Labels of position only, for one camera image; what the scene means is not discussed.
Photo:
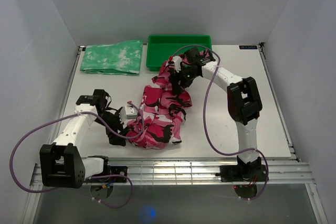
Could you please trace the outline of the pink camouflage trousers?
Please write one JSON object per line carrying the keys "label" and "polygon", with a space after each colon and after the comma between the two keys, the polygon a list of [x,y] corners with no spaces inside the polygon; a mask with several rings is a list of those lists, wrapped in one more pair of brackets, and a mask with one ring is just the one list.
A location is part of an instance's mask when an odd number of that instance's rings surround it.
{"label": "pink camouflage trousers", "polygon": [[144,87],[139,109],[141,115],[128,122],[129,142],[137,147],[164,149],[182,143],[181,126],[187,108],[192,106],[189,93],[182,89],[174,94],[169,80],[174,72],[173,62],[165,61],[159,74]]}

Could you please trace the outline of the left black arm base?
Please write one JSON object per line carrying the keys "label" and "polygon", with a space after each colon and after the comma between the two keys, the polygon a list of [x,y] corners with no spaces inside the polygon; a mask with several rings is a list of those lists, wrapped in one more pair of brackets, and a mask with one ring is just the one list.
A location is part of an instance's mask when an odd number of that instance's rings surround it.
{"label": "left black arm base", "polygon": [[[113,177],[95,178],[99,176],[114,175]],[[92,183],[126,183],[128,180],[125,178],[128,175],[127,166],[109,166],[107,173],[94,175],[94,178],[88,178],[87,182]]]}

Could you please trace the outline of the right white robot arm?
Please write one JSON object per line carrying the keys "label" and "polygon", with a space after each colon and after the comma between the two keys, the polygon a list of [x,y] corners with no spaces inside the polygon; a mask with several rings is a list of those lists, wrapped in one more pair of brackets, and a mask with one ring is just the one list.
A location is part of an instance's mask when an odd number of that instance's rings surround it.
{"label": "right white robot arm", "polygon": [[242,78],[221,66],[220,56],[205,47],[199,51],[199,45],[184,46],[185,52],[175,52],[169,59],[174,66],[170,82],[175,93],[189,87],[195,78],[209,80],[227,94],[227,108],[236,123],[238,135],[237,164],[222,166],[218,176],[222,181],[245,181],[254,179],[262,171],[261,157],[257,150],[257,121],[262,110],[262,102],[256,80]]}

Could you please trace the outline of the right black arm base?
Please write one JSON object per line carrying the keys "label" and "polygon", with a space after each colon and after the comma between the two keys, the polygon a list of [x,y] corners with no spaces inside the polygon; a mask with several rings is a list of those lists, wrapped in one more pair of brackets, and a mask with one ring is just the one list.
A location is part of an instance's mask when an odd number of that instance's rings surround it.
{"label": "right black arm base", "polygon": [[220,177],[222,182],[250,182],[251,180],[265,182],[267,180],[265,165],[252,170],[244,170],[238,165],[223,165],[219,167],[219,172],[215,176]]}

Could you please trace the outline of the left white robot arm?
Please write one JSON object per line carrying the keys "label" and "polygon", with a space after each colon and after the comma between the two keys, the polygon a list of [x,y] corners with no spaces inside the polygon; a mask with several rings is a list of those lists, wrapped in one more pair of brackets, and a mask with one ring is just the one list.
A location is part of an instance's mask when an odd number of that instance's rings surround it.
{"label": "left white robot arm", "polygon": [[79,151],[93,123],[104,126],[108,137],[115,135],[119,138],[123,134],[124,108],[111,108],[109,99],[109,94],[101,89],[95,89],[93,95],[81,95],[76,101],[74,114],[59,136],[40,148],[44,186],[80,188],[86,179],[93,176],[100,182],[111,177],[107,157],[82,158]]}

